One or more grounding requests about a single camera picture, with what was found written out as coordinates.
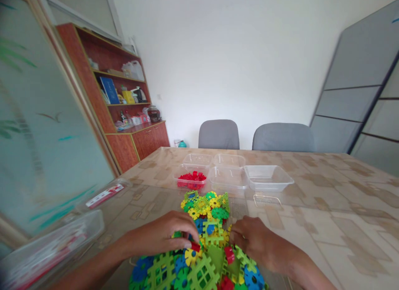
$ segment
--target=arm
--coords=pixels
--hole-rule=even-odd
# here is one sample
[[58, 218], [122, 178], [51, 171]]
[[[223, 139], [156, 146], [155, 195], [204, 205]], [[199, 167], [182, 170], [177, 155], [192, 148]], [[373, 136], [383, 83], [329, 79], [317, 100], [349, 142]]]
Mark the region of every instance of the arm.
[[287, 275], [306, 290], [337, 290], [303, 250], [270, 231], [258, 217], [244, 216], [237, 221], [230, 242], [260, 265]]
[[50, 289], [100, 289], [127, 258], [191, 248], [191, 242], [186, 237], [172, 238], [176, 231], [185, 232], [187, 236], [191, 234], [195, 242], [200, 241], [190, 215], [171, 211], [138, 229], [127, 232], [104, 251], [64, 276]]

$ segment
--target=hand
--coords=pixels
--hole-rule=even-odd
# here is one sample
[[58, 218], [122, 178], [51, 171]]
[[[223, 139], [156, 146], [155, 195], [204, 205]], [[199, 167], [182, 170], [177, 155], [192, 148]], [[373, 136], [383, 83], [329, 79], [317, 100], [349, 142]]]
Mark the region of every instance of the hand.
[[[172, 238], [177, 231], [185, 237]], [[127, 232], [118, 242], [123, 248], [125, 258], [133, 256], [153, 256], [167, 251], [191, 248], [188, 235], [199, 243], [197, 227], [188, 213], [170, 211], [164, 216]]]
[[289, 275], [292, 261], [307, 257], [300, 248], [270, 231], [259, 217], [245, 215], [238, 220], [232, 226], [230, 243], [270, 271], [285, 275]]

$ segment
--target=clear plastic tray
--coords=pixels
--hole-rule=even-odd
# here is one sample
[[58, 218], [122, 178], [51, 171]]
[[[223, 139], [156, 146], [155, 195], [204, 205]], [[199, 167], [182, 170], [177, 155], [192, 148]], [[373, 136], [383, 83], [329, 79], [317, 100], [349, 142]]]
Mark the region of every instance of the clear plastic tray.
[[113, 180], [112, 182], [108, 183], [106, 186], [104, 186], [103, 188], [101, 188], [100, 190], [97, 190], [95, 193], [91, 194], [88, 197], [85, 197], [83, 200], [81, 200], [75, 207], [75, 209], [83, 214], [86, 213], [88, 211], [91, 210], [96, 210], [102, 206], [104, 206], [104, 204], [108, 203], [110, 200], [112, 200], [112, 196], [109, 196], [109, 198], [104, 197], [103, 199], [105, 199], [104, 201], [99, 201], [99, 204], [95, 204], [95, 205], [91, 205], [90, 207], [87, 206], [87, 203], [96, 199], [97, 196], [101, 196], [101, 194], [106, 191], [107, 189], [111, 189], [113, 187], [116, 187], [117, 185], [121, 185], [123, 187], [123, 189], [118, 190], [118, 194], [125, 192], [126, 190], [128, 190], [129, 188], [131, 188], [133, 186], [132, 182], [125, 180], [125, 179], [116, 179]]
[[294, 180], [277, 165], [247, 165], [244, 167], [249, 187], [261, 192], [281, 192]]
[[4, 274], [1, 289], [43, 288], [43, 283], [67, 263], [78, 248], [103, 231], [103, 213], [95, 210], [13, 251], [0, 261]]
[[191, 165], [210, 166], [211, 163], [212, 155], [207, 154], [188, 154], [183, 160], [183, 164]]
[[245, 171], [238, 167], [212, 167], [208, 179], [214, 191], [243, 191], [248, 187]]
[[[198, 174], [203, 173], [203, 175], [205, 175], [207, 178], [202, 181], [179, 179], [180, 176], [188, 173], [192, 174], [193, 171], [197, 171]], [[182, 164], [179, 165], [179, 167], [173, 173], [173, 178], [175, 179], [176, 183], [182, 184], [182, 186], [178, 185], [179, 187], [182, 188], [193, 189], [196, 188], [196, 185], [198, 185], [199, 189], [197, 190], [199, 192], [202, 188], [204, 188], [205, 184], [208, 182], [208, 172], [209, 172], [208, 166]]]
[[245, 158], [238, 155], [216, 154], [213, 158], [213, 163], [215, 166], [243, 168], [245, 166]]

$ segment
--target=red connector piece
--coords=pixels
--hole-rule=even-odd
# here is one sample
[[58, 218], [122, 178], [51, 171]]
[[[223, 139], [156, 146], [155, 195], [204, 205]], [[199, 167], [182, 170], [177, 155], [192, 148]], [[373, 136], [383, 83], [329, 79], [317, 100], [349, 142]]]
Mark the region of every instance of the red connector piece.
[[233, 249], [230, 246], [226, 246], [224, 248], [224, 253], [226, 254], [227, 264], [233, 263], [235, 259]]
[[225, 275], [222, 283], [220, 284], [220, 287], [218, 287], [220, 290], [233, 290], [234, 289], [234, 283]]
[[[179, 177], [179, 179], [189, 180], [189, 181], [203, 181], [206, 178], [207, 177], [204, 176], [203, 173], [199, 173], [197, 175], [197, 171], [193, 171], [192, 174], [188, 173], [188, 174], [181, 175]], [[178, 187], [187, 187], [187, 188], [192, 189], [192, 190], [200, 190], [205, 185], [204, 184], [191, 183], [191, 182], [178, 181], [177, 182], [177, 186]]]
[[193, 251], [199, 252], [201, 250], [201, 246], [195, 242], [191, 242], [191, 249]]

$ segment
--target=wooden shelf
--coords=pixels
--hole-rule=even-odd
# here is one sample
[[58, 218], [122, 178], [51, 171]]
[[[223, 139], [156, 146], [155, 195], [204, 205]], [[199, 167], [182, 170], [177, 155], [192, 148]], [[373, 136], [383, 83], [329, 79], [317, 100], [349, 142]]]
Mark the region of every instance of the wooden shelf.
[[74, 27], [76, 28], [78, 34], [80, 35], [80, 37], [89, 39], [91, 42], [99, 44], [100, 46], [103, 47], [107, 47], [107, 49], [123, 54], [123, 55], [127, 55], [127, 56], [131, 56], [134, 59], [140, 59], [140, 57], [138, 57], [137, 55], [130, 53], [129, 51], [123, 49], [122, 47], [119, 47], [113, 43], [111, 43], [110, 41], [107, 41], [106, 39], [92, 33], [91, 31], [88, 31], [82, 27], [79, 27], [77, 25], [74, 24]]
[[144, 105], [144, 104], [151, 104], [151, 102], [147, 102], [147, 103], [134, 103], [134, 104], [107, 104], [107, 106], [132, 106], [132, 105]]
[[153, 127], [153, 126], [159, 125], [159, 124], [164, 123], [164, 122], [165, 121], [159, 121], [159, 122], [156, 122], [156, 123], [144, 123], [144, 124], [141, 124], [141, 125], [133, 126], [132, 128], [129, 128], [129, 129], [118, 131], [118, 133], [116, 133], [116, 134], [133, 134], [133, 133], [140, 132], [141, 130], [147, 129], [149, 127]]
[[119, 79], [128, 80], [128, 81], [145, 83], [145, 81], [143, 81], [143, 80], [127, 78], [124, 76], [119, 76], [119, 75], [115, 75], [115, 74], [111, 74], [111, 73], [107, 73], [107, 72], [103, 72], [103, 71], [99, 71], [99, 70], [95, 70], [95, 69], [92, 69], [92, 71], [94, 72], [94, 74], [101, 74], [102, 76], [109, 77], [109, 78], [119, 78]]

